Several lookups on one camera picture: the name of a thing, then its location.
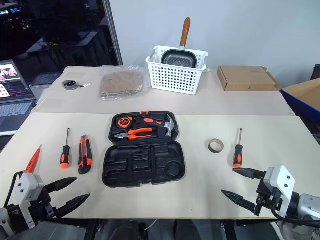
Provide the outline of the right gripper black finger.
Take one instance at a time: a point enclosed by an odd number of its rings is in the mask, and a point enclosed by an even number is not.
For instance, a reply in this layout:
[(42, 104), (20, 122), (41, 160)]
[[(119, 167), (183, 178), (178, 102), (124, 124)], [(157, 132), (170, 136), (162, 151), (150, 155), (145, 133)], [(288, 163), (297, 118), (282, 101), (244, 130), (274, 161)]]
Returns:
[(259, 171), (252, 168), (238, 167), (238, 168), (233, 168), (232, 171), (237, 174), (240, 174), (243, 177), (250, 178), (250, 179), (263, 179), (266, 175), (265, 171)]
[(233, 203), (235, 203), (236, 205), (238, 205), (246, 210), (255, 210), (256, 209), (256, 205), (253, 202), (250, 202), (250, 201), (244, 199), (244, 197), (241, 195), (238, 195), (234, 192), (223, 190), (223, 189), (221, 190), (221, 192), (229, 200), (231, 200)]

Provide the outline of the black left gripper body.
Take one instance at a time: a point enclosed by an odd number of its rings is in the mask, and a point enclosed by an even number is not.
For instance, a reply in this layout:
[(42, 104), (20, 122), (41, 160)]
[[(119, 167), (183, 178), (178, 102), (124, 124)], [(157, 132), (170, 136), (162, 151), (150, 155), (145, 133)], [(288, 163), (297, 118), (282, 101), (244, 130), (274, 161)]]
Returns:
[(43, 187), (39, 195), (36, 195), (36, 190), (32, 190), (27, 195), (27, 200), (30, 201), (28, 210), (34, 222), (48, 220), (54, 217), (55, 211), (51, 206), (50, 193), (56, 191), (54, 186), (46, 185)]

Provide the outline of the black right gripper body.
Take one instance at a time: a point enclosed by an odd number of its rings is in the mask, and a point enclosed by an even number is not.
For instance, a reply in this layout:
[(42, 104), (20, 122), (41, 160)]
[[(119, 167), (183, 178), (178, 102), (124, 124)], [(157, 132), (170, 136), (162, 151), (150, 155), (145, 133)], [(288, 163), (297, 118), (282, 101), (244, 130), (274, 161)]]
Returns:
[(274, 209), (279, 211), (281, 209), (283, 200), (281, 199), (282, 193), (275, 187), (272, 187), (271, 190), (264, 183), (264, 179), (262, 178), (257, 187), (257, 199), (256, 206), (254, 208), (254, 214), (256, 216), (260, 215), (262, 207), (267, 209)]

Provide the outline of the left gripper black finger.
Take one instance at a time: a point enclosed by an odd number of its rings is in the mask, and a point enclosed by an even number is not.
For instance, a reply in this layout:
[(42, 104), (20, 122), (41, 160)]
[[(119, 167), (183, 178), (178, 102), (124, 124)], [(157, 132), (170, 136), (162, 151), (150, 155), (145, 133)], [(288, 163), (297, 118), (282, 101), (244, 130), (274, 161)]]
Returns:
[(48, 193), (57, 192), (60, 191), (66, 187), (68, 187), (70, 184), (75, 182), (77, 180), (76, 177), (67, 177), (60, 180), (57, 180), (55, 182), (52, 182), (44, 187), (44, 189)]
[(54, 216), (56, 218), (62, 218), (68, 215), (80, 207), (89, 197), (90, 194), (84, 194), (68, 201), (64, 206), (54, 210)]

